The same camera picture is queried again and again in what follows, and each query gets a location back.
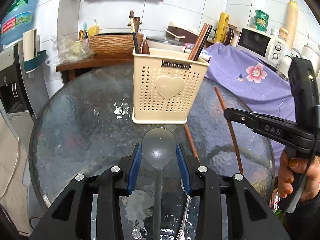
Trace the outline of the wooden side table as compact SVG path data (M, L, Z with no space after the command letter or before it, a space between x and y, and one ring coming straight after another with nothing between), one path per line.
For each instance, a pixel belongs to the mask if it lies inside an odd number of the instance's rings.
M74 80L77 76L81 75L85 69L93 69L99 67L114 66L116 64L129 64L133 63L132 53L120 54L101 54L96 53L83 60L66 62L59 64L55 67L57 72L62 73L64 83Z

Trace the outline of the purple floral cloth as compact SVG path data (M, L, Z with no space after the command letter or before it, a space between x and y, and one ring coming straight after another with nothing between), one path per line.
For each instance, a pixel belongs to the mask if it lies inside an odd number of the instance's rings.
M206 48L206 77L235 94L251 111L295 121L290 84L251 54L215 43Z

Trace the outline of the white microwave oven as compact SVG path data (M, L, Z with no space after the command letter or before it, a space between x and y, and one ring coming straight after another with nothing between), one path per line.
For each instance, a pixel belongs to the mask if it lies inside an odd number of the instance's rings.
M286 42L274 35L250 27L243 27L236 47L267 65L276 68L285 55Z

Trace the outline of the tall beige roll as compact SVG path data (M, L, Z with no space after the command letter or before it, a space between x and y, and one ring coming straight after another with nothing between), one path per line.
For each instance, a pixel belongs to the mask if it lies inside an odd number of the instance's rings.
M289 49L292 49L295 40L296 28L298 22L298 3L296 0L290 0L287 9L286 29L288 35L286 43Z

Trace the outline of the curved brown chopstick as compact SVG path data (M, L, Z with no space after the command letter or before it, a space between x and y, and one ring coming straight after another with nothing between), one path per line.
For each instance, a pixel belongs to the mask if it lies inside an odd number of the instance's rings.
M215 89L215 92L216 92L216 95L218 97L218 100L220 102L220 105L221 105L221 108L223 111L225 111L227 109L226 107L226 104L225 104L225 101L220 93L220 90L217 86L214 87ZM231 138L232 138L232 142L233 142L233 146L234 146L234 150L235 150L235 154L236 154L236 159L237 159L237 163L238 163L238 168L239 168L239 172L240 174L244 174L244 171L243 171L243 166L242 166L242 161L241 161L241 157L240 157L240 152L239 152L239 147L238 147L238 143L237 143L237 140L236 140L236 137L235 137L235 133L234 133L234 129L233 129L233 126L232 126L232 123L231 121L227 120L227 125L228 125L228 128L229 128L229 132L230 132L230 135L231 135Z

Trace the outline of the grey plastic spoon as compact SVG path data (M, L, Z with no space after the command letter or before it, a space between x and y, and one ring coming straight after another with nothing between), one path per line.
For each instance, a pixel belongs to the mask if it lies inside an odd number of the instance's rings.
M176 139L171 131L157 127L146 132L142 139L142 153L155 171L153 194L153 239L160 239L163 168L176 153Z

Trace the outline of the yellow soap bottle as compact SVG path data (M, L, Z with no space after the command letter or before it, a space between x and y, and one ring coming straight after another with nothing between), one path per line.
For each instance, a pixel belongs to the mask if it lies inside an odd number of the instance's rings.
M91 38L94 35L98 35L99 33L99 25L97 24L97 20L94 20L94 24L88 30L88 38Z

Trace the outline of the clear plastic bag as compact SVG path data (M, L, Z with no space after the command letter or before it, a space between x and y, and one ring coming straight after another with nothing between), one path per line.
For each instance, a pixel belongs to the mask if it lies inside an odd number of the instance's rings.
M84 60L94 55L90 45L84 41L75 41L65 37L56 37L50 41L56 52L48 56L45 63L52 68L63 63Z

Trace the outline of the beige cloth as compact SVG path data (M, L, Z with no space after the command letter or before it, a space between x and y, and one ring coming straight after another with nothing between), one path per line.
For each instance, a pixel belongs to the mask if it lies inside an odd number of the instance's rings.
M29 233L28 188L23 181L27 153L1 118L1 204L18 231Z

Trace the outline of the brown chopstick near holder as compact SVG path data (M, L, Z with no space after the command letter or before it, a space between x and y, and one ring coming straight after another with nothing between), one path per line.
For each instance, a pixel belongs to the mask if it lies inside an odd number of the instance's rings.
M186 136L188 138L188 141L189 141L191 152L192 152L193 156L197 158L198 162L200 162L199 155L197 153L197 150L196 150L196 147L195 147L195 144L194 144L194 141L193 141L193 137L191 135L190 129L188 127L188 124L184 124L184 130L185 130L185 134L186 134Z

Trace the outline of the brown wooden chopstick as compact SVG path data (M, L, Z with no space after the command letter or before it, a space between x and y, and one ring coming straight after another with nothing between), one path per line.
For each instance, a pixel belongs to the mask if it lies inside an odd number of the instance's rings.
M210 32L212 31L213 26L211 24L205 23L201 29L201 32L193 46L191 53L189 54L188 60L197 61L201 51L204 48L204 45L208 39Z

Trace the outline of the rice cooker with spoon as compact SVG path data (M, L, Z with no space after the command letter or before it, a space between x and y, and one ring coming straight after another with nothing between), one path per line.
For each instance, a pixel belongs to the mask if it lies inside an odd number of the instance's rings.
M149 48L184 52L190 44L195 44L199 33L170 22L164 29L164 34L147 36L145 38Z

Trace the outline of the silver metal spoon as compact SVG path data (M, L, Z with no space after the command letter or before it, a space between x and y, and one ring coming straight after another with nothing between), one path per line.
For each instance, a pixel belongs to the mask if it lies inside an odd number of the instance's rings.
M182 216L182 220L181 220L181 225L180 225L179 231L178 231L177 236L176 236L176 240L184 240L185 239L185 227L186 227L186 223L187 223L187 219L188 219L188 213L189 213L191 200L192 200L192 197L189 196L189 194L187 194L187 192L186 192L186 190L184 188L183 181L181 181L181 188L182 188L183 192L186 194L187 200L185 202L184 213L183 213L183 216Z

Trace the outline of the black gold-tipped chopstick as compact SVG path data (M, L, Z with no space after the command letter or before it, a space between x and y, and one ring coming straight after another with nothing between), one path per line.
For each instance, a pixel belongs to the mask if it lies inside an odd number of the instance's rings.
M134 15L133 10L130 11L130 27L131 27L131 32L132 32L133 41L134 41L134 45L135 45L135 53L141 54L142 51L141 51L140 43L139 43L137 32L136 32L135 15Z

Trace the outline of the green stacked cups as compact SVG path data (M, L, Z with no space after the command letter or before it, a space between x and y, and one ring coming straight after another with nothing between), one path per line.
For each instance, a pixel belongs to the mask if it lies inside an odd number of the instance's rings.
M259 31L267 32L269 15L262 10L256 10L254 16L254 22L252 24L252 28L257 29Z

